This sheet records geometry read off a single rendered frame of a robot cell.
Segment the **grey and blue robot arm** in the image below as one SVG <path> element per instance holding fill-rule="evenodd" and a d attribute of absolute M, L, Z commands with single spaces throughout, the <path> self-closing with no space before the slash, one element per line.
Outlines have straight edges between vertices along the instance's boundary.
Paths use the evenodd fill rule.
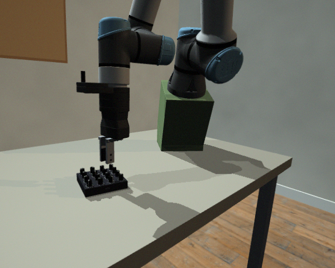
<path fill-rule="evenodd" d="M 99 67 L 130 68 L 130 63 L 159 66 L 173 61 L 174 40 L 151 32 L 160 3 L 161 0 L 133 0 L 128 20 L 100 20 Z M 179 30 L 174 70 L 167 83 L 171 94 L 200 98 L 206 91 L 205 77 L 223 84 L 239 72 L 243 53 L 236 47 L 237 34 L 232 29 L 233 3 L 234 0 L 200 0 L 201 28 Z"/>

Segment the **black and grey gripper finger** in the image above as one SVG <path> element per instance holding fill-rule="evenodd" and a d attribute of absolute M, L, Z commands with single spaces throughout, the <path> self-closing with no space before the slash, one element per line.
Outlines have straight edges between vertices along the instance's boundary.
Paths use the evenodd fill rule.
<path fill-rule="evenodd" d="M 119 140 L 123 140 L 123 138 Z M 111 164 L 114 162 L 114 141 L 119 140 L 106 138 L 106 164 Z"/>
<path fill-rule="evenodd" d="M 106 150 L 106 142 L 105 139 L 109 138 L 106 136 L 98 136 L 99 139 L 99 152 L 100 152 L 100 161 L 105 161 L 105 150 Z"/>

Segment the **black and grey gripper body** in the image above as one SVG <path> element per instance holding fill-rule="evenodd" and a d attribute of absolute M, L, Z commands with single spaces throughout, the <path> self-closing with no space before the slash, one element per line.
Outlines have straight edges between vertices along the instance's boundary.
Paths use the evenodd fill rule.
<path fill-rule="evenodd" d="M 99 83 L 86 83 L 85 71 L 81 82 L 76 83 L 76 92 L 99 93 L 99 110 L 102 113 L 100 134 L 116 140 L 128 138 L 130 127 L 130 69 L 98 67 Z"/>

